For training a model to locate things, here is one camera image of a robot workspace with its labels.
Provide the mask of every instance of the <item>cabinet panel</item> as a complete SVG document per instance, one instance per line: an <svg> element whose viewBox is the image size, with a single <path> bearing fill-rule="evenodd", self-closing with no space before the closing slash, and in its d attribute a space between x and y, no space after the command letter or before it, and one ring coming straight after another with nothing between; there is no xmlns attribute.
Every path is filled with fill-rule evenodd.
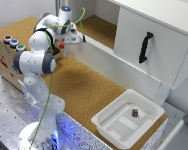
<svg viewBox="0 0 188 150"><path fill-rule="evenodd" d="M153 37L148 40L147 60L140 64L139 56L147 32ZM173 86L187 50L187 35L120 8L115 55Z"/></svg>

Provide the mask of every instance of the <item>black handle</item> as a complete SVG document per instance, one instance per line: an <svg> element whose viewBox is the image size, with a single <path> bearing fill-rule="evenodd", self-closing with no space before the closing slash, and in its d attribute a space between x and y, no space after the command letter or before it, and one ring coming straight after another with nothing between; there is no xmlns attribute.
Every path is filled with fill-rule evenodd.
<svg viewBox="0 0 188 150"><path fill-rule="evenodd" d="M144 61L147 60L147 57L145 57L145 53L146 53L146 49L147 49L147 45L148 45L148 40L152 37L153 37L153 34L150 33L150 32L147 32L147 36L145 37L145 39L143 41L141 53L140 53L140 56L139 56L139 63L140 64L142 64Z"/></svg>

